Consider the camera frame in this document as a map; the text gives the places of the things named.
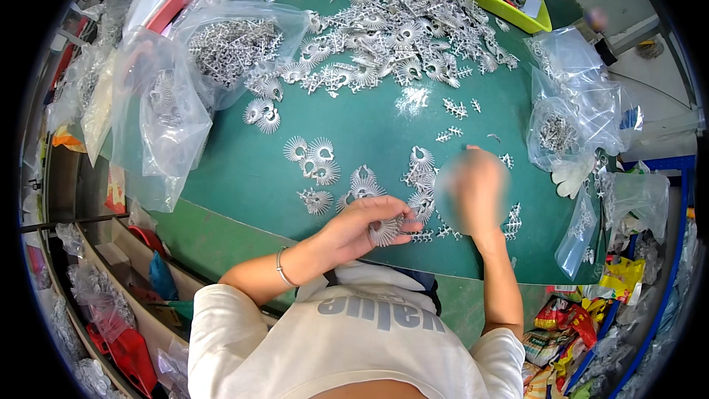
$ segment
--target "silver bangle bracelet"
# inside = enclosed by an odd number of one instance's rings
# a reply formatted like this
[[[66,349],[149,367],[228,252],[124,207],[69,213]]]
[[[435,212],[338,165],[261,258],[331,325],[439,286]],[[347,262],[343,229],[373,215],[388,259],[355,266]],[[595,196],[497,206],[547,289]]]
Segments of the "silver bangle bracelet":
[[[281,266],[281,253],[286,248],[288,248],[288,247],[282,246],[281,249],[279,249],[278,252],[276,253],[276,271],[278,271],[278,273],[281,275],[281,279],[283,279],[283,281],[286,283],[286,285],[288,285],[289,287],[295,288],[295,287],[297,287],[297,285],[294,285],[290,280],[288,280],[286,275],[283,274],[283,267]]]

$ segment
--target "person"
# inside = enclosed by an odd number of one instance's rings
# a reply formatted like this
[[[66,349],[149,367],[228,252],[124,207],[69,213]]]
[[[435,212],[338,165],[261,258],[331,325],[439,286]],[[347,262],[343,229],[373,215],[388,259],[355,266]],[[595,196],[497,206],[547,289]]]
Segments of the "person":
[[[412,209],[388,195],[356,199],[279,259],[239,263],[195,295],[192,399],[521,398],[522,298],[496,215],[499,160],[483,159],[464,170],[457,196],[484,266],[485,325],[470,351],[419,282],[356,261],[374,248],[370,223],[411,220]],[[404,222],[402,231],[422,228]],[[394,244],[410,240],[398,235]],[[334,286],[323,277],[333,269]],[[291,286],[299,286],[296,301],[268,330],[258,306]]]

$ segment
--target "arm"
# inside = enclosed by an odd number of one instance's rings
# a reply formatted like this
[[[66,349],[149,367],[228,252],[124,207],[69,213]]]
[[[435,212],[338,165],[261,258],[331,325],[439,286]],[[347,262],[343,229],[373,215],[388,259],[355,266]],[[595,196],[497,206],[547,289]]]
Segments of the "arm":
[[[508,328],[518,339],[523,334],[522,296],[507,254],[505,235],[498,214],[500,194],[505,185],[499,159],[477,146],[459,172],[459,211],[484,265],[485,327]]]
[[[369,224],[397,215],[404,215],[407,219],[415,217],[406,202],[391,196],[355,200],[320,232],[281,253],[284,275],[291,283],[300,286],[337,265],[362,257],[374,248],[369,238]],[[422,228],[420,222],[406,222],[401,229],[414,232]],[[409,241],[410,236],[399,235],[394,244]],[[237,264],[219,279],[219,283],[238,289],[257,306],[291,289],[276,271],[275,253]]]

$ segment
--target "blue metal shelf frame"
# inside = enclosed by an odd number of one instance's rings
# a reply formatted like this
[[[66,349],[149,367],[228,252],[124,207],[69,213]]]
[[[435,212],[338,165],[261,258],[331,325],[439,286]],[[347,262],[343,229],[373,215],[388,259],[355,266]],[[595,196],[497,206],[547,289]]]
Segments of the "blue metal shelf frame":
[[[687,224],[687,207],[689,204],[689,192],[691,189],[691,183],[693,180],[694,172],[694,156],[678,156],[670,158],[654,159],[651,161],[643,161],[651,170],[679,170],[682,172],[682,205],[680,209],[680,219],[679,219],[679,229],[677,232],[677,245],[674,251],[674,259],[672,260],[672,268],[669,273],[669,278],[667,279],[667,286],[662,294],[662,302],[660,303],[660,308],[657,310],[657,314],[652,321],[650,330],[647,332],[647,336],[643,340],[643,345],[640,346],[633,362],[630,364],[625,374],[620,379],[620,382],[613,390],[613,392],[608,396],[608,399],[615,399],[618,393],[623,389],[625,383],[628,379],[635,373],[640,361],[647,352],[647,348],[650,346],[650,342],[655,338],[657,333],[657,328],[660,326],[660,320],[664,314],[665,308],[667,307],[667,301],[672,292],[672,286],[674,285],[674,280],[677,277],[677,267],[679,264],[679,259],[682,255],[682,245],[684,243],[684,232]]]
[[[643,356],[647,352],[647,348],[650,345],[650,342],[653,340],[655,337],[655,334],[657,333],[657,328],[660,326],[660,319],[662,318],[662,314],[665,311],[665,307],[667,306],[667,301],[669,299],[669,295],[672,291],[672,286],[674,284],[675,276],[677,275],[677,266],[679,263],[679,258],[682,254],[682,244],[684,243],[684,230],[686,226],[686,213],[687,213],[687,206],[688,206],[688,194],[691,191],[691,185],[690,185],[690,179],[691,179],[691,173],[694,170],[694,156],[678,156],[678,157],[670,157],[670,158],[660,158],[660,159],[654,159],[651,161],[643,161],[645,165],[650,168],[650,170],[680,170],[682,172],[682,209],[681,209],[681,219],[680,219],[680,225],[679,225],[679,231],[678,231],[678,237],[677,237],[677,247],[675,249],[675,256],[674,260],[672,262],[672,269],[670,272],[669,279],[667,281],[667,287],[665,288],[665,292],[663,293],[662,297],[662,302],[660,304],[660,308],[657,311],[657,315],[654,318],[654,321],[650,327],[650,330],[647,333],[647,336],[645,337],[645,340],[643,341],[643,345],[640,347],[640,350],[636,353],[635,358],[633,359],[633,362],[631,365],[628,367],[627,371],[625,372],[625,375],[623,376],[623,379],[621,379],[620,383],[616,387],[616,389],[611,393],[609,396],[610,399],[613,399],[625,386],[625,383],[627,380],[633,375],[635,372],[635,368],[637,368],[637,365],[640,363],[640,361],[643,359]],[[637,162],[625,162],[623,165],[625,166],[626,169],[631,169],[633,166],[635,166]],[[632,235],[630,237],[630,245],[628,246],[628,256],[630,259],[633,259],[634,252],[635,252],[635,242],[637,241],[637,235]],[[608,315],[606,317],[606,320],[603,321],[603,325],[601,325],[600,329],[598,330],[598,340],[603,339],[606,336],[606,333],[608,329],[610,328],[610,325],[613,324],[614,320],[616,319],[616,312],[618,310],[618,307],[620,306],[620,302],[614,302],[611,306],[610,309],[608,310]],[[593,360],[593,358],[596,357],[596,354],[593,352],[593,350],[589,350],[586,353],[586,356],[583,358],[581,361],[579,368],[574,371],[571,380],[569,381],[569,386],[566,388],[566,391],[564,392],[565,395],[569,394],[569,390],[572,389],[574,385],[576,385],[576,382],[579,381],[581,375],[583,372],[586,370],[586,368],[589,366],[590,362]]]

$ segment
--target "person's right hand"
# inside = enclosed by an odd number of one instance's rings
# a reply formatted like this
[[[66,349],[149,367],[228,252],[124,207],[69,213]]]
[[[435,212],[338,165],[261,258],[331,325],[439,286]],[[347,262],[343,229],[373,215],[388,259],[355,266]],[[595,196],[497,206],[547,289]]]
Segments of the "person's right hand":
[[[504,165],[492,153],[478,146],[475,154],[466,155],[456,174],[458,211],[475,243],[500,231],[500,197],[506,184]]]

